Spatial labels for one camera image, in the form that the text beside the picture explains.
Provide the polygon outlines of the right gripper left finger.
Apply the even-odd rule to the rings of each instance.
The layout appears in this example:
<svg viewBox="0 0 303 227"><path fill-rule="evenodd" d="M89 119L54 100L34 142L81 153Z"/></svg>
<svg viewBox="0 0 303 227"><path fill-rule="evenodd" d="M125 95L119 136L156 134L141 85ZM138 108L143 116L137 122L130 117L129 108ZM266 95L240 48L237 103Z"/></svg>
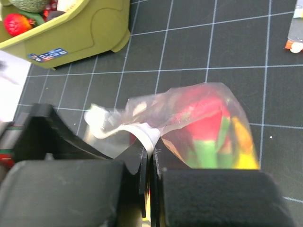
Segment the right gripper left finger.
<svg viewBox="0 0 303 227"><path fill-rule="evenodd" d="M22 161L0 187L3 227L139 227L148 154L135 142L113 160Z"/></svg>

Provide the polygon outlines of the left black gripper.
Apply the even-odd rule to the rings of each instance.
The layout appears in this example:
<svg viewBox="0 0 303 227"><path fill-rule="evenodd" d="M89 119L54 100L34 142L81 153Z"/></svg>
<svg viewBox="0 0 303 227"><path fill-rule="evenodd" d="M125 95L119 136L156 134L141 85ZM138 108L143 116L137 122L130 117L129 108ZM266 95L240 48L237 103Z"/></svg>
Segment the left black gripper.
<svg viewBox="0 0 303 227"><path fill-rule="evenodd" d="M47 153L54 159L105 159L75 135L49 104L34 104L14 122L0 122L0 166L10 170L14 160L43 160Z"/></svg>

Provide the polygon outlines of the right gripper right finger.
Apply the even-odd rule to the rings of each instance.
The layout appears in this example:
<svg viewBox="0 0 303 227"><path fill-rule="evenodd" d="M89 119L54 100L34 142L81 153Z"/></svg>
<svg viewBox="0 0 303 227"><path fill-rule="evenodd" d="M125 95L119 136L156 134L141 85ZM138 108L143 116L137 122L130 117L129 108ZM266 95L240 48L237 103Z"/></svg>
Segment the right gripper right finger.
<svg viewBox="0 0 303 227"><path fill-rule="evenodd" d="M192 169L159 140L151 158L153 227L293 227L273 178L260 170Z"/></svg>

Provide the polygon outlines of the dotted zip top bag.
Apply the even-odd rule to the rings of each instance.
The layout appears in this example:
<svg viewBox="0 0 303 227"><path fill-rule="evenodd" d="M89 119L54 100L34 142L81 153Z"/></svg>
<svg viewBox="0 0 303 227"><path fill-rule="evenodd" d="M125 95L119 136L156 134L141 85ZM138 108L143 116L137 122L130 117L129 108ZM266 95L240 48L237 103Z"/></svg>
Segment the dotted zip top bag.
<svg viewBox="0 0 303 227"><path fill-rule="evenodd" d="M189 147L189 136L183 131L186 123L174 123L177 114L178 99L188 89L211 88L218 92L231 114L232 147L230 152L206 151L196 154ZM158 140L183 163L190 168L232 169L238 157L237 139L234 132L232 117L239 120L250 129L246 113L242 106L223 83L200 83L187 87L171 88L164 93L131 97L124 110L108 110L102 106L92 104L84 115L88 125L86 139L103 140L119 132L126 131L134 135L145 147L149 154L155 150Z"/></svg>

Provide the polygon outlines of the yellow banana bunch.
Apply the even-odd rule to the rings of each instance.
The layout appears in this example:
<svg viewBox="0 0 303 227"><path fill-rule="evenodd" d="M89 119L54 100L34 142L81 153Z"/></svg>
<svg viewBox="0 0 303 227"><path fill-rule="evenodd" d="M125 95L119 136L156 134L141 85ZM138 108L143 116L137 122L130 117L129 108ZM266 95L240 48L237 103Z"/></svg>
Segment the yellow banana bunch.
<svg viewBox="0 0 303 227"><path fill-rule="evenodd" d="M236 169L259 169L258 159L250 129L239 120L232 117L234 132L237 139L238 157L235 160Z"/></svg>

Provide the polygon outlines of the pink dragon fruit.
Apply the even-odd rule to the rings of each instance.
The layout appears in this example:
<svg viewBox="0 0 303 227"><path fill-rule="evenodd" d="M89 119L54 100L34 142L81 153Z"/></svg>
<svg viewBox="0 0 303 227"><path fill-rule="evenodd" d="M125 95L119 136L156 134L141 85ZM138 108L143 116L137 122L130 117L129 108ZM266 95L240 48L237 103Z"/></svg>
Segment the pink dragon fruit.
<svg viewBox="0 0 303 227"><path fill-rule="evenodd" d="M186 123L189 147L196 153L230 152L231 114L218 92L211 88L188 89L178 99L173 122Z"/></svg>

